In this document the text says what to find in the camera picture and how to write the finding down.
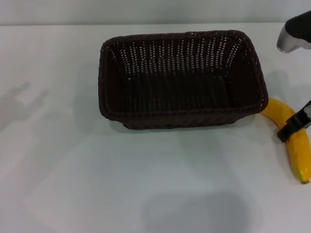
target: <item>white table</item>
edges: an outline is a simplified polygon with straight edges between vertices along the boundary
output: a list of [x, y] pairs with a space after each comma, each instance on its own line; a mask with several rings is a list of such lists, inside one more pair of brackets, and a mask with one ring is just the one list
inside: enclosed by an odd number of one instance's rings
[[0, 232], [309, 232], [311, 184], [294, 179], [263, 116], [131, 131], [98, 110], [105, 40], [236, 29], [252, 39], [270, 97], [297, 111], [311, 98], [311, 51], [279, 52], [282, 26], [0, 27]]

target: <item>basket rim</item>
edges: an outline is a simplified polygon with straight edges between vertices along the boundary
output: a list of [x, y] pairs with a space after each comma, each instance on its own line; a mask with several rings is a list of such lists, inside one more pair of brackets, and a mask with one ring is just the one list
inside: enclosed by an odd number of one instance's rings
[[[252, 56], [253, 70], [256, 73], [256, 79], [259, 86], [259, 101], [256, 104], [243, 106], [243, 107], [229, 107], [229, 108], [218, 108], [218, 109], [186, 109], [177, 111], [157, 111], [157, 112], [141, 112], [141, 113], [127, 113], [127, 112], [116, 112], [112, 111], [107, 103], [107, 92], [106, 80], [108, 79], [106, 75], [107, 70], [107, 60], [110, 47], [115, 43], [122, 42], [137, 42], [137, 41], [154, 41], [154, 40], [182, 40], [182, 39], [198, 39], [198, 38], [215, 38], [215, 37], [235, 37], [243, 39], [249, 53]], [[249, 113], [256, 114], [260, 113], [268, 105], [268, 92], [266, 89], [266, 84], [263, 79], [263, 73], [261, 70], [261, 65], [255, 51], [254, 45], [250, 38], [241, 31], [228, 30], [228, 31], [206, 31], [206, 32], [186, 32], [186, 33], [157, 33], [157, 34], [136, 34], [127, 36], [117, 36], [113, 37], [103, 43], [100, 56], [100, 66], [99, 66], [99, 107], [102, 115], [110, 120], [121, 120], [125, 118], [137, 118], [137, 117], [159, 117], [159, 116], [176, 116], [176, 115], [196, 115], [196, 114], [213, 114], [213, 113]]]

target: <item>woven basket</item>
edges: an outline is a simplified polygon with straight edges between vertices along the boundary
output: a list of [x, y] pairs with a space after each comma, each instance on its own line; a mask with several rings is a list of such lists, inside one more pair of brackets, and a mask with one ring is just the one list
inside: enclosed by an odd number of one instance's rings
[[103, 44], [100, 111], [129, 129], [230, 124], [267, 104], [257, 54], [242, 32], [120, 36]]

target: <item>banana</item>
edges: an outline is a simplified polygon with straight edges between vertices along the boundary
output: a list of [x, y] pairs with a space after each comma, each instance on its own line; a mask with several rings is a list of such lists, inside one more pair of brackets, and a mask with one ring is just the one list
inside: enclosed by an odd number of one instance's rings
[[[261, 112], [270, 118], [280, 129], [295, 111], [283, 102], [269, 98], [268, 106]], [[309, 183], [311, 178], [311, 150], [305, 129], [294, 133], [286, 141], [291, 167], [294, 175], [302, 184]]]

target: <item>banana tip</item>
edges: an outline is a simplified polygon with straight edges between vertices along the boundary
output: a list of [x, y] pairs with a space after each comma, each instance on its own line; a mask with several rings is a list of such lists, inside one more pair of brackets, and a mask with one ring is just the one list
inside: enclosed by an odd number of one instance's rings
[[301, 184], [308, 184], [310, 181], [302, 181]]

